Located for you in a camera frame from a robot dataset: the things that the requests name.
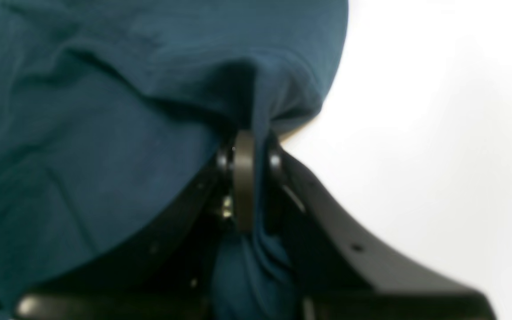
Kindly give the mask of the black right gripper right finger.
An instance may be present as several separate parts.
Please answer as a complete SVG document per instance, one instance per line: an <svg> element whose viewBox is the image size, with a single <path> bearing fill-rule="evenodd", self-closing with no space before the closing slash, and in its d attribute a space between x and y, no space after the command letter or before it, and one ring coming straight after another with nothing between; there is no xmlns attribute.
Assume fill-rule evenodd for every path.
<svg viewBox="0 0 512 320"><path fill-rule="evenodd" d="M268 232L290 257L298 320L495 320L479 290L402 255L364 228L268 137Z"/></svg>

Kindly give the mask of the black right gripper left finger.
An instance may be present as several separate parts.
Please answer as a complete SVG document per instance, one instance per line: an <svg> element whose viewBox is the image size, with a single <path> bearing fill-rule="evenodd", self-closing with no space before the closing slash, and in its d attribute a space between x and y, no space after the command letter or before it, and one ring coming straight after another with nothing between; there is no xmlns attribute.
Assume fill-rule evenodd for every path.
<svg viewBox="0 0 512 320"><path fill-rule="evenodd" d="M252 233L255 140L226 140L170 205L97 259L27 290L16 320L212 320L224 234Z"/></svg>

